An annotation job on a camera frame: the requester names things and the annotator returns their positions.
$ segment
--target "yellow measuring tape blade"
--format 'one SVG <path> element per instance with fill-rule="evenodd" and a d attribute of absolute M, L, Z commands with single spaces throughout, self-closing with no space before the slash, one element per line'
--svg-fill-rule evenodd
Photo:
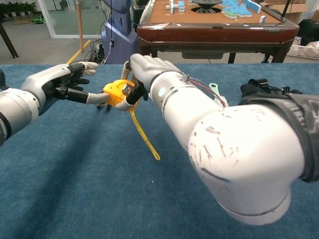
<path fill-rule="evenodd" d="M 160 156 L 159 154 L 156 152 L 156 150 L 154 149 L 153 145 L 151 144 L 151 142 L 149 141 L 149 139 L 147 138 L 146 134 L 144 133 L 144 131 L 142 130 L 142 127 L 140 126 L 138 120 L 136 119 L 135 116 L 135 111 L 134 110 L 130 110 L 131 113 L 131 117 L 132 120 L 135 124 L 135 127 L 137 128 L 138 132 L 140 133 L 140 135 L 142 136 L 143 140 L 145 141 L 146 145 L 149 147 L 149 149 L 151 150 L 152 154 L 154 155 L 154 158 L 156 160 L 160 160 Z"/>

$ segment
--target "blue carpet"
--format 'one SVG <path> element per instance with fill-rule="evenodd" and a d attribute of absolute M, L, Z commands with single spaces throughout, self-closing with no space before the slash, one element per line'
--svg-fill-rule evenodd
<path fill-rule="evenodd" d="M 19 88 L 48 66 L 0 67 L 7 84 Z M 319 64 L 179 67 L 217 83 L 230 105 L 250 78 L 319 92 Z M 121 69 L 100 67 L 85 90 L 100 92 Z M 296 180 L 289 211 L 276 223 L 244 225 L 216 203 L 152 102 L 141 102 L 136 114 L 160 161 L 128 113 L 68 101 L 10 138 L 0 148 L 0 239 L 319 238 L 319 183 Z"/>

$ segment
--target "white basket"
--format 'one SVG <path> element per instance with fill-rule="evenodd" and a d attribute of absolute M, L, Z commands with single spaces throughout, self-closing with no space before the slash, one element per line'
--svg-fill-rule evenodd
<path fill-rule="evenodd" d="M 292 45 L 287 56 L 297 56 L 303 58 L 309 58 L 319 60 L 319 48 Z"/>

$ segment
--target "floor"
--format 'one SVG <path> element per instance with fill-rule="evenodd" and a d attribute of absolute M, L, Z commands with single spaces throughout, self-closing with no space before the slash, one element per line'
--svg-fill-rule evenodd
<path fill-rule="evenodd" d="M 3 64 L 61 64 L 67 62 L 80 48 L 79 39 L 52 39 L 45 24 L 20 24 L 15 25 L 12 20 L 4 21 L 3 26 L 10 37 L 18 55 L 13 59 L 4 41 L 0 38 L 0 65 Z M 90 49 L 87 47 L 75 60 L 83 59 Z M 174 64 L 184 63 L 227 63 L 228 55 L 220 60 L 193 60 L 183 59 L 180 53 L 159 52 L 158 56 L 163 60 L 171 61 Z M 239 53 L 235 63 L 260 63 L 264 58 L 261 53 Z M 289 57 L 285 63 L 317 63 L 316 60 Z"/>

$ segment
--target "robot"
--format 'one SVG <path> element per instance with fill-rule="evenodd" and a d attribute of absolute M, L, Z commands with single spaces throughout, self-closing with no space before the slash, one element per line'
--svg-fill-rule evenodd
<path fill-rule="evenodd" d="M 21 89 L 2 91 L 0 143 L 56 99 L 106 102 L 109 94 L 84 93 L 77 86 L 87 83 L 81 76 L 93 74 L 96 67 L 58 65 L 28 77 Z M 318 96 L 254 95 L 224 108 L 168 61 L 134 54 L 124 64 L 122 78 L 130 72 L 135 84 L 115 107 L 128 111 L 141 97 L 149 97 L 198 176 L 234 219 L 249 225 L 273 223 L 289 208 L 294 180 L 319 179 Z"/>
<path fill-rule="evenodd" d="M 104 0 L 111 8 L 111 17 L 104 23 L 102 41 L 105 64 L 123 64 L 138 52 L 137 34 L 132 31 L 131 0 Z"/>

